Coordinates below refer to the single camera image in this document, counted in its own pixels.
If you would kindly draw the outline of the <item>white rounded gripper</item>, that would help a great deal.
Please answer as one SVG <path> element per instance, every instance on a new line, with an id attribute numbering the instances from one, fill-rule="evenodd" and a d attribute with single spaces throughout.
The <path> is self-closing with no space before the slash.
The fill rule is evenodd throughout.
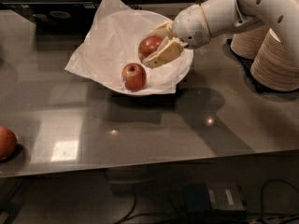
<path id="1" fill-rule="evenodd" d="M 204 10 L 197 4 L 180 11 L 174 23 L 165 21 L 147 32 L 145 37 L 152 35 L 160 36 L 164 40 L 156 51 L 142 61 L 149 68 L 174 61 L 183 52 L 184 43 L 187 43 L 189 48 L 197 49 L 208 44 L 211 39 Z"/>

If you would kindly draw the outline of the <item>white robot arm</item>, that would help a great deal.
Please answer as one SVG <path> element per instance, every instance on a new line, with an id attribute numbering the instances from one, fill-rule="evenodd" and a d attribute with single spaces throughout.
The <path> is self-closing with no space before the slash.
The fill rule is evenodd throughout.
<path id="1" fill-rule="evenodd" d="M 197 49 L 218 35 L 243 33 L 263 24 L 299 65 L 299 0 L 207 0 L 175 17 L 172 36 Z"/>

